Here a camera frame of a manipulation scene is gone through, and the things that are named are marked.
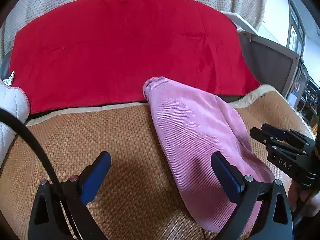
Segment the red blanket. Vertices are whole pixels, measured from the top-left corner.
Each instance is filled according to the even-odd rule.
[[[144,101],[150,77],[218,95],[245,95],[259,83],[234,24],[193,0],[79,0],[18,32],[10,71],[31,113]]]

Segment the pink towel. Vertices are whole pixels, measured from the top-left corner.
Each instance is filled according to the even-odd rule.
[[[202,228],[219,232],[236,205],[212,171],[212,153],[220,151],[243,175],[257,181],[272,182],[274,175],[253,155],[240,115],[218,96],[164,77],[149,79],[143,93],[187,209]],[[245,233],[259,209],[257,202]]]

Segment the bamboo mat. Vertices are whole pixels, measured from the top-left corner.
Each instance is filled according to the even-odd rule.
[[[265,122],[309,135],[301,119],[276,92],[237,109],[248,130]],[[148,105],[53,116],[29,127],[60,181],[79,174],[101,151],[111,169],[88,208],[108,239],[213,239],[191,218],[157,139]],[[266,161],[265,147],[252,140],[286,189],[290,178]],[[48,176],[28,145],[17,137],[0,170],[0,210],[20,239],[27,239],[40,179]]]

